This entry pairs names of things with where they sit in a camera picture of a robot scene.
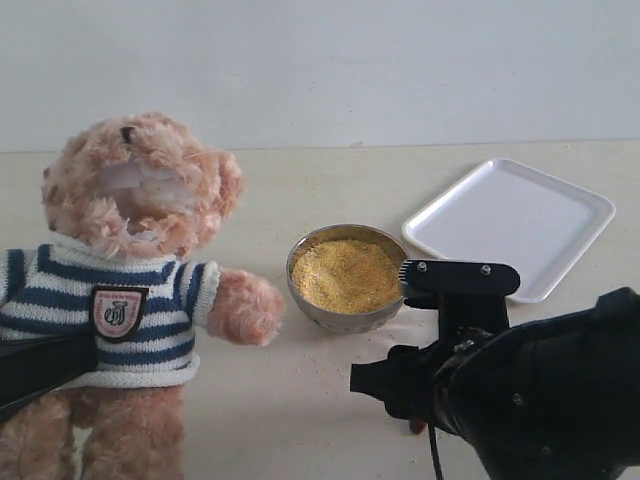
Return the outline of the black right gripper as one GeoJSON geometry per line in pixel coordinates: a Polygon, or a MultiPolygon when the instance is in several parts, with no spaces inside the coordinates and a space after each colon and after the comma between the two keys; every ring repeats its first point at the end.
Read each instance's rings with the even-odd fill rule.
{"type": "Polygon", "coordinates": [[[446,406],[449,377],[509,328],[505,297],[520,287],[511,266],[452,260],[405,260],[405,304],[437,312],[438,339],[427,347],[393,346],[384,360],[353,364],[350,390],[384,403],[393,418],[456,431],[446,406]]]}

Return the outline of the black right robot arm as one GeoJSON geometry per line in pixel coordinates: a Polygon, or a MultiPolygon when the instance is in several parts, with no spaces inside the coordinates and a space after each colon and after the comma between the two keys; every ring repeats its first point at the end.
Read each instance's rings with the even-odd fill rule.
{"type": "Polygon", "coordinates": [[[350,388],[463,439],[493,479],[616,479],[639,463],[639,296],[511,326],[506,264],[410,259],[404,302],[438,314],[431,345],[355,364],[350,388]]]}

